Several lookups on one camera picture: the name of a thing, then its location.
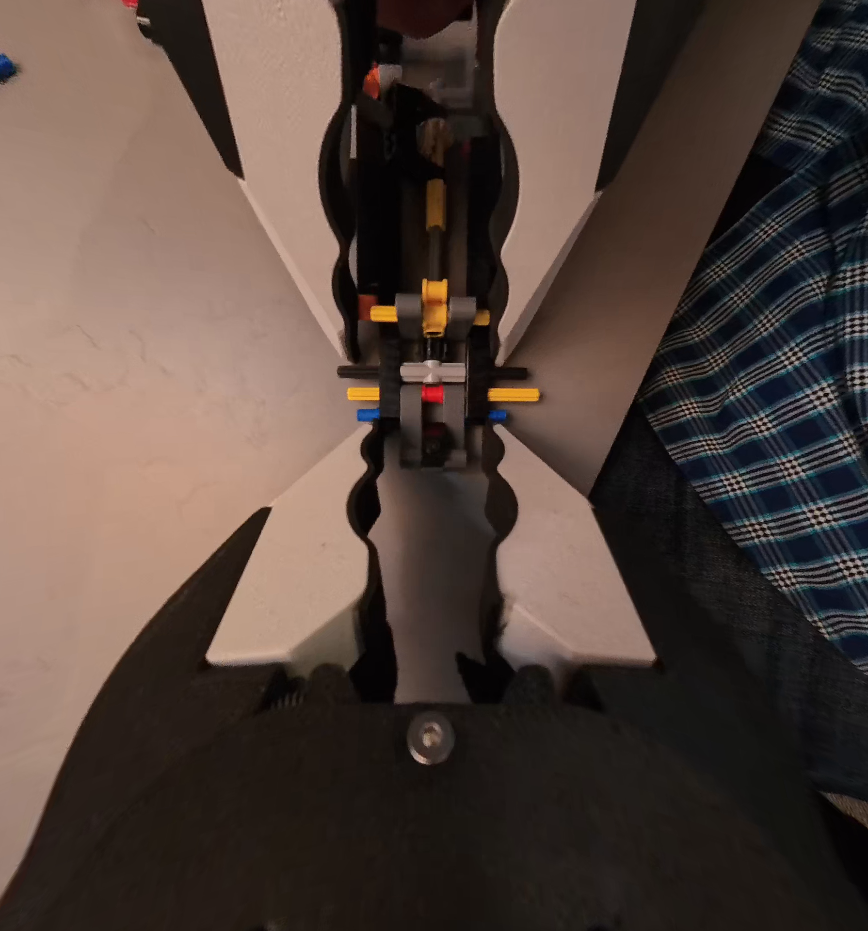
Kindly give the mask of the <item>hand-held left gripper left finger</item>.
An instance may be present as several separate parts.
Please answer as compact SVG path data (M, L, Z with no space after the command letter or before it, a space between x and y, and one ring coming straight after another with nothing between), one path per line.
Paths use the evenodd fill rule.
M397 660L370 541L384 447L379 425L359 425L274 499L208 646L211 666L278 664L304 679L335 665L364 700L393 701Z

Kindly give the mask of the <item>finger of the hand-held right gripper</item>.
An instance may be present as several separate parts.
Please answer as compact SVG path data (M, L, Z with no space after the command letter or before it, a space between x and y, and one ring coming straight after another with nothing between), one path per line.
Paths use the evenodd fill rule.
M499 365L521 342L598 201L635 8L633 1L482 5L485 102L503 162L488 299Z
M241 158L241 189L340 358L358 355L340 194L345 116L338 4L205 1Z

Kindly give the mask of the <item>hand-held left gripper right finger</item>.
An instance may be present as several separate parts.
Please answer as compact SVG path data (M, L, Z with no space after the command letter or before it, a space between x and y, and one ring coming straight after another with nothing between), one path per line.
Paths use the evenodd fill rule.
M651 669L657 654L588 498L510 430L482 433L493 532L480 602L482 659L456 665L473 702L500 702L521 669L565 692L580 669Z

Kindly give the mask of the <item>black lego car chassis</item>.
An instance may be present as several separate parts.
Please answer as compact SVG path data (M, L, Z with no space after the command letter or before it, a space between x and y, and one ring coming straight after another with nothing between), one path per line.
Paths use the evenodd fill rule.
M503 403L540 399L498 363L508 278L498 235L517 181L495 104L491 49L505 2L464 2L449 31L409 37L364 20L351 74L351 279L346 362L358 421L399 443L407 469L468 467Z

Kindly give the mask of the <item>person's plaid shirt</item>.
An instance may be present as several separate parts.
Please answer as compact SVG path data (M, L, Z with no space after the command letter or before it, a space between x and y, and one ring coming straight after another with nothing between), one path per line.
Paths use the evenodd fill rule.
M766 580L868 678L868 2L821 2L639 402Z

